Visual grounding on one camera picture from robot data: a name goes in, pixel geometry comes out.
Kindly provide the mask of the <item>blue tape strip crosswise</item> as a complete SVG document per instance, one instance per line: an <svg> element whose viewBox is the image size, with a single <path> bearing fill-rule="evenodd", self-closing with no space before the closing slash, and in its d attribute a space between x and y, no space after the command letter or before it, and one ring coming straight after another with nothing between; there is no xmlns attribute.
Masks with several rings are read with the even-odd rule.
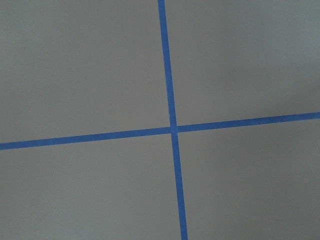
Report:
<svg viewBox="0 0 320 240"><path fill-rule="evenodd" d="M177 127L177 132L178 133L197 132L197 131L204 131L204 130L217 130L217 129L226 129L226 128L285 123L285 122L316 120L319 118L320 118L319 112L311 112L311 113L270 116L270 117L261 117L261 118L208 122L208 123L199 123L199 124L180 125ZM87 134L87 135L77 135L77 136L5 142L0 144L0 149L4 151L4 150L33 148L33 147L44 147L44 146L76 144L76 143L96 142L96 141L114 140L114 139L165 135L170 133L171 133L170 127L157 127L157 128L128 130L128 131L117 131L117 132L107 132L107 133L97 133L97 134Z"/></svg>

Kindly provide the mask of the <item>blue tape strip lengthwise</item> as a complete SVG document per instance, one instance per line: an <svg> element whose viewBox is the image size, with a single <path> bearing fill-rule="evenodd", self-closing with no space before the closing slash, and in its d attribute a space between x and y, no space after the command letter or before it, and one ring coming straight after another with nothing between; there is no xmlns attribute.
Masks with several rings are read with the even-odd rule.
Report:
<svg viewBox="0 0 320 240"><path fill-rule="evenodd" d="M185 210L183 175L182 175L182 168L181 168L181 156L180 156L178 126L177 126L177 117L176 117L176 108L175 108L175 95L174 95L174 85L173 85L173 77L172 77L166 5L164 0L159 0L157 4L158 4L162 54L163 54L164 73L165 73L165 84L166 84L166 93L167 93L169 128L170 128L171 146L172 146L172 154L173 154L173 166L174 166L176 195L177 195L179 228L180 228L181 239L187 240L188 228L187 228L187 219L186 219L186 210Z"/></svg>

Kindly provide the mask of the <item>brown paper table cover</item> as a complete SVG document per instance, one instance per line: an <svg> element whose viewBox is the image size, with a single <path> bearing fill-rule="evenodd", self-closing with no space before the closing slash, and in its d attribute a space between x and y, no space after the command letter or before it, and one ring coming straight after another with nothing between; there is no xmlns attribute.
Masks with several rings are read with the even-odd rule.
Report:
<svg viewBox="0 0 320 240"><path fill-rule="evenodd" d="M177 126L320 113L317 0L164 0ZM3 0L0 144L170 127L158 0ZM320 118L178 133L188 240L317 240ZM3 240L182 240L171 133L0 150Z"/></svg>

